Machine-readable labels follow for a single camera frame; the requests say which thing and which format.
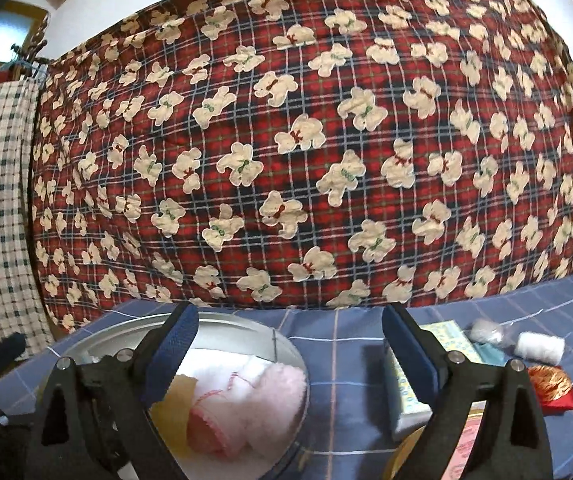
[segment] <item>blue gripper pad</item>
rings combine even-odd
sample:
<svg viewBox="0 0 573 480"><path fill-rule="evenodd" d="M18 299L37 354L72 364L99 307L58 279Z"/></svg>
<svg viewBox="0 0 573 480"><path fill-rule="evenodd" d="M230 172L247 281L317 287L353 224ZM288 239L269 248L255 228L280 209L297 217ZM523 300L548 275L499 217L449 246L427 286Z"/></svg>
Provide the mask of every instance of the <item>blue gripper pad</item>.
<svg viewBox="0 0 573 480"><path fill-rule="evenodd" d="M153 354L146 368L144 389L140 399L147 410L155 402L164 399L171 381L198 333L198 325L198 309L190 304Z"/></svg>
<svg viewBox="0 0 573 480"><path fill-rule="evenodd" d="M420 402L433 407L441 389L438 370L407 324L415 324L415 321L407 312L404 314L407 320L393 306L386 306L382 312L382 331L415 396Z"/></svg>

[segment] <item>pink label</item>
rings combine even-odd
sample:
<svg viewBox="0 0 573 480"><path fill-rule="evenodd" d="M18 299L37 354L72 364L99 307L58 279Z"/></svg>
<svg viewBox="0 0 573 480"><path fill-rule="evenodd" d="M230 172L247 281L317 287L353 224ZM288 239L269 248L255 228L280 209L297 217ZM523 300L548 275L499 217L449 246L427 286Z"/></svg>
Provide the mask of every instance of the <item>pink label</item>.
<svg viewBox="0 0 573 480"><path fill-rule="evenodd" d="M462 430L460 440L457 441L455 451L451 456L449 465L442 475L442 480L458 480L462 476L462 471L465 470L467 460L473 449L475 437L478 435L480 423L483 421L481 416L473 416L467 419L465 428Z"/></svg>

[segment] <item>metal bolt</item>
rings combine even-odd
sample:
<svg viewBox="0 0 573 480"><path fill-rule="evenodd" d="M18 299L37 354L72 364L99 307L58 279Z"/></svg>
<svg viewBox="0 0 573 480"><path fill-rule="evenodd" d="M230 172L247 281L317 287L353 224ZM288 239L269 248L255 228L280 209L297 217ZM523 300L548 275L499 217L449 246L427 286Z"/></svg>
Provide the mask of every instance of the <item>metal bolt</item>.
<svg viewBox="0 0 573 480"><path fill-rule="evenodd" d="M66 370L69 366L71 366L71 358L70 357L61 357L55 363L55 367L58 370Z"/></svg>
<svg viewBox="0 0 573 480"><path fill-rule="evenodd" d="M447 353L447 357L449 358L449 361L456 365L461 365L467 360L465 355L457 350L452 350L451 352Z"/></svg>
<svg viewBox="0 0 573 480"><path fill-rule="evenodd" d="M116 359L121 363L131 361L132 358L133 350L131 348L122 348L121 350L118 350L118 353L116 354Z"/></svg>
<svg viewBox="0 0 573 480"><path fill-rule="evenodd" d="M512 359L509 362L511 368L513 368L516 372L521 372L525 369L525 364L520 359Z"/></svg>

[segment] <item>tissue box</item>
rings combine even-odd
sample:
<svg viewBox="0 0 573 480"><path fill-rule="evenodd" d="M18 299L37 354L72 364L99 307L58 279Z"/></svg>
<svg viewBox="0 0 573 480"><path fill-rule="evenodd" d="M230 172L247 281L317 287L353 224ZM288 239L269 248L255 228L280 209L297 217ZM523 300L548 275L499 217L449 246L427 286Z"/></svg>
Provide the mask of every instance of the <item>tissue box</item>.
<svg viewBox="0 0 573 480"><path fill-rule="evenodd" d="M459 350L470 361L474 363L483 362L455 321L420 325L420 328L432 332L445 350ZM416 398L409 381L407 381L401 366L388 345L386 345L385 354L385 382L389 400L391 434L393 440L398 442L409 433L424 426L431 418L431 409ZM472 406L472 408L483 407L484 401L475 402Z"/></svg>

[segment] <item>frosted glass window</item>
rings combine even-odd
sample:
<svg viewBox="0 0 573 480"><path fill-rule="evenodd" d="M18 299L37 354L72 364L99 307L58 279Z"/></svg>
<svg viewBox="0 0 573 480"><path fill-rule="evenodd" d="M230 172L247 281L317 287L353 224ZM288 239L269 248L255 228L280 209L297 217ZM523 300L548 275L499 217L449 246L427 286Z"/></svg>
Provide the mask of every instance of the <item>frosted glass window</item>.
<svg viewBox="0 0 573 480"><path fill-rule="evenodd" d="M0 62L6 63L15 56L11 45L22 45L31 28L33 19L8 10L0 11Z"/></svg>

